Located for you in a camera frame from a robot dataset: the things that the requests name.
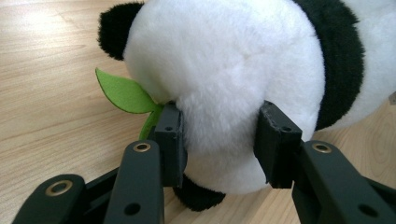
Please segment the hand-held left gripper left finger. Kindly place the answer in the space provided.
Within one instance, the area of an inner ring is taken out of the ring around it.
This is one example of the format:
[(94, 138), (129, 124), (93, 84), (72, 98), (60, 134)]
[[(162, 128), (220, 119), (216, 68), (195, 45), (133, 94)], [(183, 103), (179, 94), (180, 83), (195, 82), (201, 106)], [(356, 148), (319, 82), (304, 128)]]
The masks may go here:
[(174, 103), (164, 106), (154, 129), (155, 141), (163, 157), (163, 185), (180, 188), (188, 155), (184, 147), (184, 119)]

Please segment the panda plush toy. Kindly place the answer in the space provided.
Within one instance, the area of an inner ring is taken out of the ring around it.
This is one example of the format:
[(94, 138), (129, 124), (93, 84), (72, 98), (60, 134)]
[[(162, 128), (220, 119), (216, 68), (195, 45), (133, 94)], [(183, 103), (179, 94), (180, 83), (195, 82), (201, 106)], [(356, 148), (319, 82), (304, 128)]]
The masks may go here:
[(263, 189), (259, 109), (303, 132), (344, 128), (396, 92), (396, 0), (147, 0), (114, 6), (98, 42), (157, 104), (184, 116), (176, 196), (193, 211)]

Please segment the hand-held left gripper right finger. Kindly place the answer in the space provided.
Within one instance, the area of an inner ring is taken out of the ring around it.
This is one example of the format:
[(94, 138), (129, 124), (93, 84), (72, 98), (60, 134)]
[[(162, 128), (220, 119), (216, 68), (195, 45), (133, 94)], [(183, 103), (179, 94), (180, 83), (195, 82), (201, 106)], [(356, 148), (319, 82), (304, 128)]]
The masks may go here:
[(265, 101), (259, 110), (254, 155), (274, 189), (292, 186), (292, 154), (300, 146), (302, 130), (274, 103)]

